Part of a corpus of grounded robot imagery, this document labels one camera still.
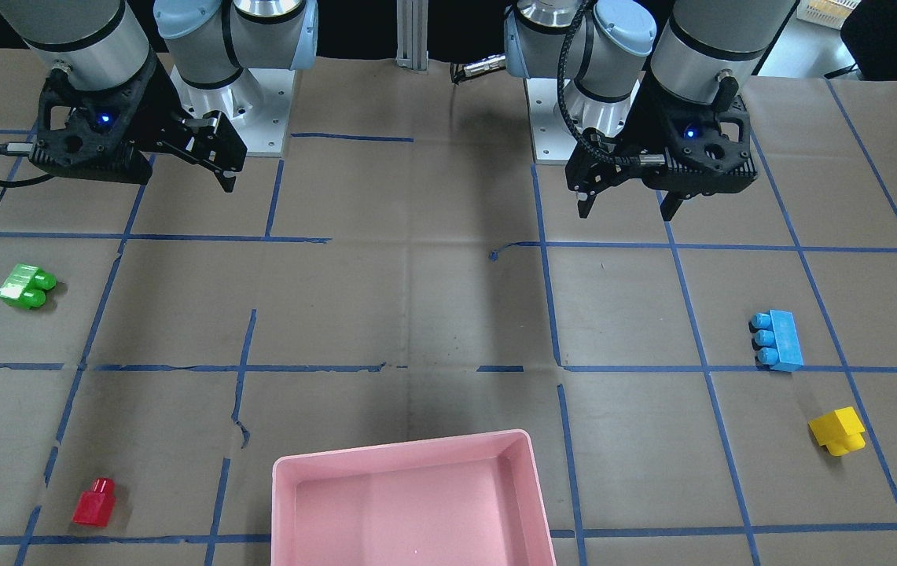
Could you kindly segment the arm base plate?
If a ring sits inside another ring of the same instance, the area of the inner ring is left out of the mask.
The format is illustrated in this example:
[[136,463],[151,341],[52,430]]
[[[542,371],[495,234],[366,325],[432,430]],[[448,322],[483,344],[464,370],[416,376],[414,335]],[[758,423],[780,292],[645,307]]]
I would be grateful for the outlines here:
[[283,157],[298,72],[243,68],[226,62],[197,74],[193,65],[165,68],[178,93],[183,117],[210,111],[228,117],[250,157]]
[[[524,87],[528,100],[528,118],[533,136],[533,151],[536,164],[566,164],[572,154],[576,140],[562,118],[558,106],[556,80],[525,79]],[[596,101],[578,91],[571,80],[564,82],[564,103],[570,118],[579,130],[593,128],[606,138],[614,138],[627,125],[627,118],[634,99],[638,96],[640,79],[628,97],[622,101],[608,103]]]

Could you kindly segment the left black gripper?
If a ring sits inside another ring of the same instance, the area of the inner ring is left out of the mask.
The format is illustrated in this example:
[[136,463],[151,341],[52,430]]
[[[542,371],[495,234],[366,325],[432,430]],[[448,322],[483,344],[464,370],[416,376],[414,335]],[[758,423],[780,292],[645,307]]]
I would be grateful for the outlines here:
[[[596,101],[622,101],[628,97],[634,81],[629,83],[629,90],[618,94],[616,97],[604,97],[602,94],[592,92],[583,80],[570,79],[577,89],[587,97]],[[564,165],[564,180],[567,189],[577,196],[578,215],[581,219],[587,219],[596,197],[610,187],[617,186],[628,179],[638,177],[645,166],[640,161],[640,145],[627,138],[627,127],[631,111],[627,118],[627,125],[614,138],[606,138],[602,133],[593,128],[579,130],[572,122],[567,105],[564,104],[564,124],[576,140],[575,148]],[[686,200],[686,196],[680,193],[665,193],[660,202],[660,214],[664,222],[670,222],[677,214],[678,209]]]

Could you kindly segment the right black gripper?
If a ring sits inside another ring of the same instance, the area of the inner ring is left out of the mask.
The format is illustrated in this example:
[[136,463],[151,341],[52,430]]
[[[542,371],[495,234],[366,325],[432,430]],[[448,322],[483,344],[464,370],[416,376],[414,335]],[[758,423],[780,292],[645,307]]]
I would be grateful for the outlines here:
[[191,116],[162,67],[154,72],[145,94],[153,99],[142,117],[142,149],[206,168],[225,193],[232,193],[237,173],[244,168],[247,146],[229,117],[217,110]]

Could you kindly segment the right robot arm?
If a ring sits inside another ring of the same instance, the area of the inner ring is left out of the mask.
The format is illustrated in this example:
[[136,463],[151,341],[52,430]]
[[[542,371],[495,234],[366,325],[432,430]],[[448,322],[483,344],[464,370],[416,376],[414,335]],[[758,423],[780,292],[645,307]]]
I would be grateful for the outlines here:
[[255,69],[308,69],[318,53],[315,1],[154,2],[178,80],[126,1],[0,1],[0,15],[49,69],[35,140],[0,144],[0,189],[146,184],[159,153],[206,168],[229,193],[276,101]]

